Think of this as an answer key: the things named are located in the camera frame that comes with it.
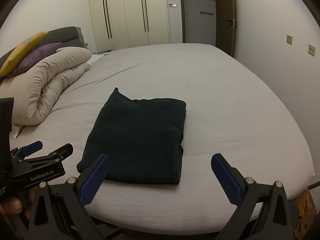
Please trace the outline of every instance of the silver bolt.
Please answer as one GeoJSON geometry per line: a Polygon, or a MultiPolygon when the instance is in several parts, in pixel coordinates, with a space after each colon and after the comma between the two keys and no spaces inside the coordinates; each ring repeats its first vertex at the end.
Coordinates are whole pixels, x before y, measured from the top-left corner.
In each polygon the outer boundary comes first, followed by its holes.
{"type": "Polygon", "coordinates": [[[253,183],[254,183],[254,179],[251,178],[251,177],[245,178],[245,181],[246,181],[248,184],[253,184],[253,183]]]}
{"type": "Polygon", "coordinates": [[[43,182],[41,182],[41,183],[39,184],[39,187],[40,187],[40,188],[44,188],[46,185],[47,185],[47,183],[43,181],[43,182]]]}
{"type": "Polygon", "coordinates": [[[74,184],[76,182],[76,178],[75,177],[70,177],[69,179],[68,179],[68,183],[69,184],[74,184]]]}
{"type": "Polygon", "coordinates": [[[281,182],[281,181],[276,181],[276,186],[277,186],[277,187],[282,187],[282,186],[283,186],[283,184],[282,184],[282,182],[281,182]]]}

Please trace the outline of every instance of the mattress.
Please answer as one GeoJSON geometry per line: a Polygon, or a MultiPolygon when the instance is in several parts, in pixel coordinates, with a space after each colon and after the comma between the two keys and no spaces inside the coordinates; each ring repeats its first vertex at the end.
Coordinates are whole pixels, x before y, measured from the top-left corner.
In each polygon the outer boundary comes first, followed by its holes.
{"type": "MultiPolygon", "coordinates": [[[[205,44],[153,45],[110,52],[62,92],[43,123],[27,126],[11,148],[41,140],[48,154],[71,143],[63,183],[79,174],[86,139],[115,87],[130,99],[177,98],[187,104],[179,185],[134,185],[105,180],[87,211],[106,222],[160,234],[221,230],[229,203],[210,160],[221,153],[244,177],[280,180],[288,198],[314,176],[307,142],[273,91],[246,67],[205,44]]],[[[252,218],[257,217],[259,206],[252,218]]]]}

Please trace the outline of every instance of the wall socket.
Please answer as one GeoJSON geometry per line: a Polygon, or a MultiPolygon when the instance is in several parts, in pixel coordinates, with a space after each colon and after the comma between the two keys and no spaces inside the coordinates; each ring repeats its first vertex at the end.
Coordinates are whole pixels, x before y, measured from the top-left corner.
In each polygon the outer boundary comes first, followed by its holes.
{"type": "Polygon", "coordinates": [[[316,53],[316,48],[309,44],[308,52],[314,56],[316,53]]]}
{"type": "Polygon", "coordinates": [[[292,36],[287,35],[287,43],[292,44],[292,36]]]}

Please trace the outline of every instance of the open door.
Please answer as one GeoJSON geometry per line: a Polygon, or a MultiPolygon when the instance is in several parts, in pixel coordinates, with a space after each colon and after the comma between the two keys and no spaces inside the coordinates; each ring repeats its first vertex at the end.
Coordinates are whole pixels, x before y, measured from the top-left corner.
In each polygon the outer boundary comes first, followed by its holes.
{"type": "Polygon", "coordinates": [[[233,57],[236,33],[235,0],[216,0],[216,47],[233,57]]]}

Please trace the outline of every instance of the white wardrobe door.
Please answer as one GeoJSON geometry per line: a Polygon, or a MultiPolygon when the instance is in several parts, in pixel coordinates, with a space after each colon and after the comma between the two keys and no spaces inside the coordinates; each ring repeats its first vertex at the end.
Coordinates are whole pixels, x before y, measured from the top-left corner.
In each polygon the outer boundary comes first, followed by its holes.
{"type": "Polygon", "coordinates": [[[169,43],[166,0],[146,0],[149,45],[169,43]]]}
{"type": "Polygon", "coordinates": [[[110,34],[108,37],[107,33],[104,3],[104,0],[89,0],[93,33],[98,52],[113,49],[110,34]]]}
{"type": "Polygon", "coordinates": [[[149,45],[143,4],[144,0],[124,0],[125,17],[131,48],[149,45]]]}
{"type": "Polygon", "coordinates": [[[113,49],[130,48],[123,0],[107,0],[106,8],[113,49]]]}

